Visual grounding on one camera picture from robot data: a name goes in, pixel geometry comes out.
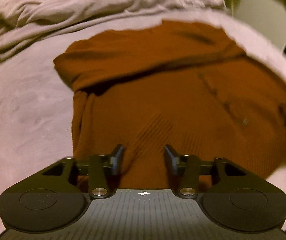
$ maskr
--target brown sweater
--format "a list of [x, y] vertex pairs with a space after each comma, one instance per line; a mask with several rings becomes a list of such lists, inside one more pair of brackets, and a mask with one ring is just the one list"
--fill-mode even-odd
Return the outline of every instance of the brown sweater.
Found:
[[54, 59], [74, 94], [74, 157], [126, 147], [119, 187], [168, 188], [165, 144], [266, 178], [286, 158], [286, 84], [222, 29], [164, 21], [74, 42]]

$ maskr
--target knit garment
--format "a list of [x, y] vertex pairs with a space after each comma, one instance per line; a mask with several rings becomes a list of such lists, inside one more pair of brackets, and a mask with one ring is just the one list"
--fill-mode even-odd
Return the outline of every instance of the knit garment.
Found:
[[166, 144], [263, 178], [286, 158], [286, 83], [221, 28], [163, 21], [106, 31], [74, 42], [54, 64], [75, 92], [75, 159], [123, 144], [120, 188], [171, 187]]

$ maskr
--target silver screw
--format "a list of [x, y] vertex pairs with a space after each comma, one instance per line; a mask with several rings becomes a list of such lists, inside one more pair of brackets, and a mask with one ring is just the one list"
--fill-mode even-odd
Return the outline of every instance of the silver screw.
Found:
[[184, 187], [180, 190], [180, 193], [184, 196], [192, 196], [195, 194], [195, 189], [191, 187]]
[[97, 187], [94, 190], [92, 190], [92, 194], [96, 196], [104, 196], [105, 194], [107, 194], [107, 190], [102, 187]]

